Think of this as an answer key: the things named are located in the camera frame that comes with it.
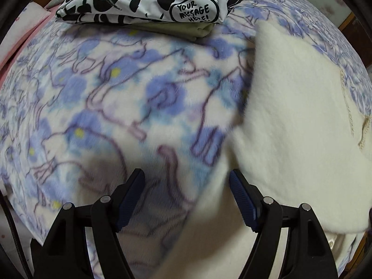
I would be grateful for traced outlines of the pink bedding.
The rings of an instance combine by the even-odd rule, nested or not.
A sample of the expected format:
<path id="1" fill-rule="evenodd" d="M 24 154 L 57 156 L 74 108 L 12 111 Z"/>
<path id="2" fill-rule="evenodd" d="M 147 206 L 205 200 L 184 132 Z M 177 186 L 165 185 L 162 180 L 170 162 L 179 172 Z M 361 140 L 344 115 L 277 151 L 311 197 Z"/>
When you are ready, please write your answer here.
<path id="1" fill-rule="evenodd" d="M 1 43 L 1 79 L 3 79 L 14 53 L 37 28 L 51 19 L 55 12 L 56 7 L 46 10 L 39 4 L 31 2 L 19 14 Z"/>

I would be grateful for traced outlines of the blue cat-print fleece blanket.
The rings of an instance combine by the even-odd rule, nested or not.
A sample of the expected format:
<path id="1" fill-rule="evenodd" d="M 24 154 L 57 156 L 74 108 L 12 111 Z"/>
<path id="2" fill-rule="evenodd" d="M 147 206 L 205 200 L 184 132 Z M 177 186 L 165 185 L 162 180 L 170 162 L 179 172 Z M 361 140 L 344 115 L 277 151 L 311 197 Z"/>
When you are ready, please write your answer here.
<path id="1" fill-rule="evenodd" d="M 119 242 L 136 278 L 156 278 L 243 121 L 260 21 L 343 69 L 371 116 L 360 57 L 307 0 L 243 0 L 194 43 L 53 18 L 1 89 L 1 179 L 32 236 L 44 242 L 63 204 L 92 204 L 141 168 L 144 191 Z"/>

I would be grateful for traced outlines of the cream fleece jacket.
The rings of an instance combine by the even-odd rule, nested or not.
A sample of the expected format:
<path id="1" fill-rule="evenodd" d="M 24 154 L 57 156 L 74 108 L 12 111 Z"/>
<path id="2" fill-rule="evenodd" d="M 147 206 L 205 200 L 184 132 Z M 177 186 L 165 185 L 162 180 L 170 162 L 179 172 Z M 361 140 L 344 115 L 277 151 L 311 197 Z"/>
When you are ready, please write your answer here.
<path id="1" fill-rule="evenodd" d="M 369 227 L 371 116 L 345 71 L 302 38 L 260 21 L 243 121 L 224 141 L 211 180 L 156 278 L 237 278 L 255 234 L 228 186 L 232 168 L 283 205 L 312 206 L 338 272 Z"/>

